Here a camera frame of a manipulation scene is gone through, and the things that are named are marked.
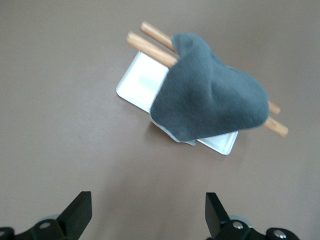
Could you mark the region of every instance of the beige surface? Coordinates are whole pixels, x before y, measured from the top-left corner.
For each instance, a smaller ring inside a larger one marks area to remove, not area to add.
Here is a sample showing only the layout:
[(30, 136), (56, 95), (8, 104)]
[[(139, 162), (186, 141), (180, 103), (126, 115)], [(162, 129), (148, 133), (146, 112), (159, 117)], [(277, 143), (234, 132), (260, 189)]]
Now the beige surface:
[[(143, 20), (202, 36), (281, 107), (279, 137), (229, 156), (173, 142), (116, 86)], [(204, 240), (205, 193), (262, 233), (320, 235), (320, 1), (0, 1), (0, 226), (24, 231), (92, 191), (83, 240)]]

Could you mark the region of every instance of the towel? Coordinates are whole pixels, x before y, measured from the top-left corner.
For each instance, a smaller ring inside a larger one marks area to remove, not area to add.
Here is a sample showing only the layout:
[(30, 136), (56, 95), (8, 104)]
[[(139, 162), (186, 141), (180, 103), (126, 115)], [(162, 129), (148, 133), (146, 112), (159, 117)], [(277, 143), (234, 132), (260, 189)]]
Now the towel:
[(150, 108), (151, 121), (177, 142), (262, 125), (268, 96), (249, 74), (225, 65), (199, 36), (171, 38), (178, 62), (167, 73)]

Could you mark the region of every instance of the wooden stick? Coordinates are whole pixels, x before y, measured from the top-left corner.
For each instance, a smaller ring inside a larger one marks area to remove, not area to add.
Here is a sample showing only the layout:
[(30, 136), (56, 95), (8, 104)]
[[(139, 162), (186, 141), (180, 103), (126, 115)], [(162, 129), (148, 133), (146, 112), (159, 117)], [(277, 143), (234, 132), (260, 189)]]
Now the wooden stick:
[[(174, 56), (171, 56), (169, 53), (163, 51), (159, 47), (155, 46), (151, 42), (143, 39), (133, 32), (130, 32), (128, 34), (126, 40), (129, 45), (131, 45), (138, 51), (143, 52), (159, 63), (165, 65), (169, 69), (177, 62), (177, 59)], [(272, 119), (271, 117), (269, 117), (263, 125), (282, 137), (288, 134), (288, 128)]]
[(277, 122), (271, 117), (268, 117), (268, 119), (264, 122), (263, 126), (273, 131), (274, 133), (280, 135), (281, 137), (287, 136), (289, 132), (286, 126), (282, 125), (280, 122)]
[[(152, 39), (156, 40), (158, 43), (162, 44), (163, 46), (167, 47), (171, 51), (175, 53), (174, 46), (172, 44), (171, 38), (157, 29), (156, 27), (152, 26), (150, 23), (144, 21), (140, 27), (141, 32), (148, 35)], [(280, 113), (280, 107), (274, 104), (271, 101), (269, 103), (269, 111), (271, 114), (278, 115)]]

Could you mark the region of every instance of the blue cloth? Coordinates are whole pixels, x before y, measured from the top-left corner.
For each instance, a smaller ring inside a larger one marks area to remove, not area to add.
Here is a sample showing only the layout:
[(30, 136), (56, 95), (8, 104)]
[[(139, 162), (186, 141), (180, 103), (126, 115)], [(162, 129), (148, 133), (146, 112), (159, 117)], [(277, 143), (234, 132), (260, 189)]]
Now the blue cloth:
[(250, 129), (269, 116), (268, 96), (250, 75), (225, 65), (199, 36), (171, 38), (179, 55), (150, 109), (150, 119), (177, 142)]

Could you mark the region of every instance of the white plastic tray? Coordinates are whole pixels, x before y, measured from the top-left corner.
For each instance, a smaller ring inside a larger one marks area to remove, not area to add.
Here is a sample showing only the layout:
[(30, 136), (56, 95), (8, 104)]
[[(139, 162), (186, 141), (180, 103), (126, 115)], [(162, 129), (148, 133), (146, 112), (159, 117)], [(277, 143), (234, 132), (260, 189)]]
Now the white plastic tray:
[[(167, 67), (139, 52), (116, 87), (116, 92), (121, 98), (149, 113), (167, 72)], [(198, 141), (220, 154), (228, 155), (237, 135), (235, 131)]]

